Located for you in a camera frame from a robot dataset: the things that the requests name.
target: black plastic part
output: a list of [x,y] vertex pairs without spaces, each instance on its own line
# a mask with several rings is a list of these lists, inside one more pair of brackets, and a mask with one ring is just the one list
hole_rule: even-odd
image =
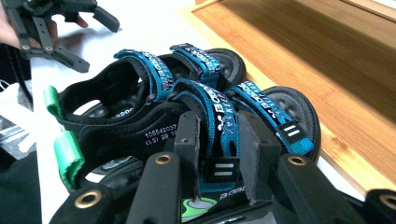
[[280,158],[281,145],[264,121],[252,113],[238,113],[241,173],[250,204],[270,202],[273,192],[268,185],[270,167]]
[[277,174],[302,223],[366,223],[307,157],[283,155]]
[[113,194],[105,186],[97,184],[79,189],[70,194],[50,223],[81,223],[82,220],[85,224],[112,223],[113,203]]
[[192,111],[180,116],[177,125],[174,152],[180,158],[183,189],[181,198],[196,198],[199,188],[199,133],[200,120]]
[[237,182],[239,173],[239,158],[214,157],[205,159],[207,183]]
[[80,73],[86,73],[90,69],[89,63],[61,46],[53,52],[53,59]]
[[300,223],[294,210],[278,202],[276,198],[271,205],[271,212],[274,215],[276,224],[298,224]]
[[12,157],[10,154],[8,154],[3,148],[0,146],[0,174],[5,172],[8,167],[14,163],[17,159]]
[[109,29],[113,33],[116,33],[120,28],[120,22],[117,20],[117,18],[112,16],[101,7],[96,8],[93,13],[93,18],[101,22],[105,27],[107,27],[107,29]]
[[15,48],[5,44],[4,49],[6,54],[2,56],[5,57],[7,55],[6,60],[8,61],[10,66],[3,68],[2,71],[4,72],[3,75],[5,76],[2,76],[2,78],[7,77],[7,75],[9,74],[13,74],[17,82],[20,84],[20,88],[23,94],[26,96],[27,100],[29,101],[29,104],[33,106],[33,96],[29,92],[25,83],[25,80],[32,78],[30,74],[30,62],[29,61],[26,62],[18,53],[18,50]]
[[270,210],[271,203],[255,203],[252,206],[242,204],[234,208],[225,209],[215,214],[197,218],[189,224],[213,224],[213,223],[245,223],[264,217]]
[[396,223],[396,192],[372,189],[366,195],[362,213],[368,223]]
[[150,156],[126,224],[181,223],[180,189],[178,155],[160,152]]
[[[120,22],[110,13],[97,6],[92,0],[1,0],[10,23],[21,43],[21,55],[25,59],[42,57],[58,61],[80,73],[88,72],[89,64],[70,51],[54,49],[48,24],[55,14],[63,13],[65,21],[75,22],[79,12],[94,13],[93,17],[110,31],[116,33]],[[35,39],[41,48],[33,48],[29,37]]]

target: brass grommet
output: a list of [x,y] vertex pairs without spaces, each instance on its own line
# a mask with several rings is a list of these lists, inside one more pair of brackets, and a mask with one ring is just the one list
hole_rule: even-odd
[[381,194],[379,195],[379,200],[386,205],[387,207],[396,210],[396,196],[390,194]]
[[293,165],[298,165],[298,166],[306,165],[306,160],[299,156],[290,156],[288,157],[288,161]]
[[89,208],[99,203],[101,199],[102,199],[101,191],[97,189],[89,190],[79,195],[78,198],[76,198],[75,207]]
[[171,162],[172,157],[169,155],[161,155],[155,158],[155,162],[157,162],[158,164],[164,165],[166,163]]

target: wooden floor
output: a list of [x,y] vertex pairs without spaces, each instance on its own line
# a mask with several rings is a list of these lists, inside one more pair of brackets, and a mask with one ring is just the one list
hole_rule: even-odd
[[339,0],[223,0],[193,15],[318,112],[321,155],[361,193],[396,190],[396,23]]

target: blue velcro strap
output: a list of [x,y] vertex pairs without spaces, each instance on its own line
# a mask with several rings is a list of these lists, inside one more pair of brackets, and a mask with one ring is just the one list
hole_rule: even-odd
[[123,49],[114,55],[115,59],[133,57],[143,64],[148,71],[149,93],[154,94],[153,102],[166,100],[170,93],[174,78],[165,63],[157,56],[134,49]]
[[201,83],[211,88],[217,87],[220,72],[220,63],[218,60],[191,44],[174,45],[171,47],[171,50],[175,54],[181,55],[201,67],[203,71],[200,76]]
[[245,108],[259,115],[276,133],[289,153],[304,155],[314,148],[314,144],[297,120],[292,119],[277,106],[254,82],[246,81],[234,86],[227,92],[227,95],[238,103],[243,102]]
[[219,91],[185,78],[175,83],[173,91],[178,92],[172,98],[173,101],[195,101],[199,109],[205,112],[208,141],[205,171],[201,172],[200,177],[200,191],[214,192],[233,188],[239,173],[239,167],[234,164],[239,161],[240,144],[238,119],[232,104]]

